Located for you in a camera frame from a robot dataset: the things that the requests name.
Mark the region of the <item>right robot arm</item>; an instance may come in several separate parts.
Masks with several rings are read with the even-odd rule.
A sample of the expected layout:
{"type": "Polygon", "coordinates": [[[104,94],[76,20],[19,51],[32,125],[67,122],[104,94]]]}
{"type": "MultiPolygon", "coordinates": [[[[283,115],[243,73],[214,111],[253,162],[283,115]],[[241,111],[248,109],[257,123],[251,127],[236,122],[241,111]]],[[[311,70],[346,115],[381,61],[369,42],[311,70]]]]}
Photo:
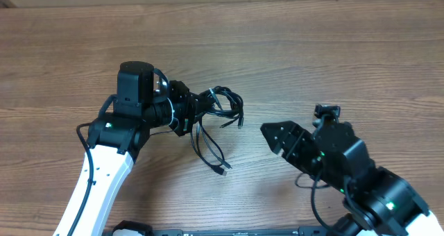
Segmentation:
{"type": "Polygon", "coordinates": [[[293,121],[262,124],[272,152],[313,179],[310,198],[320,181],[344,195],[348,213],[328,235],[442,235],[425,200],[403,178],[378,167],[349,123],[325,121],[313,133],[293,121]]]}

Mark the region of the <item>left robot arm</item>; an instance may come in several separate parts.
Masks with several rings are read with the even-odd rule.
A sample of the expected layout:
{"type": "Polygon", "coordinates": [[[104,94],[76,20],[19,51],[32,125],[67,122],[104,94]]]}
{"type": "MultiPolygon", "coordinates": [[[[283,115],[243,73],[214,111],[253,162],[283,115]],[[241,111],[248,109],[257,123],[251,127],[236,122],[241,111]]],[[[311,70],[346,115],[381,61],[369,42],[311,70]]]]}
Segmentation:
{"type": "Polygon", "coordinates": [[[183,136],[213,103],[210,92],[194,94],[147,62],[121,63],[116,94],[85,125],[82,171],[55,235],[101,235],[151,129],[168,126],[183,136]]]}

